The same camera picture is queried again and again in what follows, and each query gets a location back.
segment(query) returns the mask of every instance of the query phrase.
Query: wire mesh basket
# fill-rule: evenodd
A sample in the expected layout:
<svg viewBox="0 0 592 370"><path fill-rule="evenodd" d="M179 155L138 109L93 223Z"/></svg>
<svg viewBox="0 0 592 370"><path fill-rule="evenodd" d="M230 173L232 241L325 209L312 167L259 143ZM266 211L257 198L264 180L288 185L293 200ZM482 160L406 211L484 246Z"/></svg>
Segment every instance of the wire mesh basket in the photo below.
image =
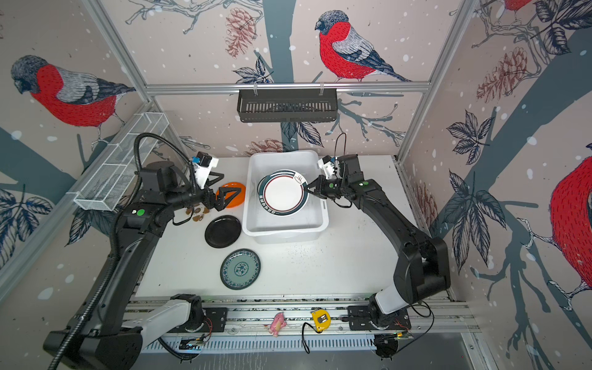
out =
<svg viewBox="0 0 592 370"><path fill-rule="evenodd" d="M332 122L337 119L337 89L240 90L242 122Z"/></svg>
<svg viewBox="0 0 592 370"><path fill-rule="evenodd" d="M136 122L117 144L109 144L105 150L111 154L92 175L74 198L85 210L112 211L135 177L134 141L144 132L162 135L169 125L164 113L147 112L137 117ZM140 160L146 160L157 140L146 137L140 142Z"/></svg>

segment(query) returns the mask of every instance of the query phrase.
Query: pink toy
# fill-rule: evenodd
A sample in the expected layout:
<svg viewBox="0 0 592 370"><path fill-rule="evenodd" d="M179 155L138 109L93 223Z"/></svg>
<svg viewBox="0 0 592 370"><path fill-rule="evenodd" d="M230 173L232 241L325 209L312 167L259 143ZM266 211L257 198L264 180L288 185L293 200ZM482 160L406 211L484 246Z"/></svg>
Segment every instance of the pink toy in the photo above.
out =
<svg viewBox="0 0 592 370"><path fill-rule="evenodd" d="M277 337L279 330L281 328L283 328L284 326L286 326L287 324L288 323L286 323L286 321L284 319L284 313L283 312L278 313L274 317L274 322L271 323L271 325L269 326L269 334L273 334L274 337Z"/></svg>

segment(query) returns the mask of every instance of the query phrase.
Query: black plate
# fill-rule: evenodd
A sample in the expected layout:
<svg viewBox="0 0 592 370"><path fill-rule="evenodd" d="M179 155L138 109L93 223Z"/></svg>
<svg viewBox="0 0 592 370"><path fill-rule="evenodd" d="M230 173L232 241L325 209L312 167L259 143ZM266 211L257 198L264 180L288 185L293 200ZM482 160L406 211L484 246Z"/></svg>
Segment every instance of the black plate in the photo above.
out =
<svg viewBox="0 0 592 370"><path fill-rule="evenodd" d="M240 221L235 216L224 215L210 222L205 228L205 242L214 248L226 248L240 236Z"/></svg>

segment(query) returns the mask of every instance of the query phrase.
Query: bird wallpaper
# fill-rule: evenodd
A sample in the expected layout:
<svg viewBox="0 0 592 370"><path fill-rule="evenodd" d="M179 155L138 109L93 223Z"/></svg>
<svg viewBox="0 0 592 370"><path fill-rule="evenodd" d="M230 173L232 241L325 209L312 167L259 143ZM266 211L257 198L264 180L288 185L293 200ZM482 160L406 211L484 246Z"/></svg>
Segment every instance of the bird wallpaper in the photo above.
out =
<svg viewBox="0 0 592 370"><path fill-rule="evenodd" d="M592 2L481 0L404 160L506 369L592 359Z"/></svg>
<svg viewBox="0 0 592 370"><path fill-rule="evenodd" d="M169 84L426 81L459 0L103 3L146 82ZM350 153L395 155L420 98L343 93L333 123L252 125L234 119L236 96L208 96L207 104L193 99L191 105L179 102L190 99L183 96L157 100L179 134L225 157L248 156L257 148L332 154L340 133L348 134ZM203 125L218 134L222 126L230 130L227 137L213 137L198 129Z"/></svg>
<svg viewBox="0 0 592 370"><path fill-rule="evenodd" d="M0 273L141 104L78 1L1 15Z"/></svg>

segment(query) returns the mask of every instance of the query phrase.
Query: white wire basket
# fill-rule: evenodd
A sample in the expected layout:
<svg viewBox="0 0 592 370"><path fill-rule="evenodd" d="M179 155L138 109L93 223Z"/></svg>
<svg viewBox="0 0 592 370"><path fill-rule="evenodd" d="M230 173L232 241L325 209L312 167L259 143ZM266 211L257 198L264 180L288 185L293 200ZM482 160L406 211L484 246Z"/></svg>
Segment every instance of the white wire basket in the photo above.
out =
<svg viewBox="0 0 592 370"><path fill-rule="evenodd" d="M112 211L136 176L134 163L134 141L145 132L162 135L169 126L164 113L147 112L137 117L136 122L117 144L109 144L105 150L111 154L92 175L74 198L74 202L85 210ZM140 160L146 160L157 140L145 137L140 143Z"/></svg>

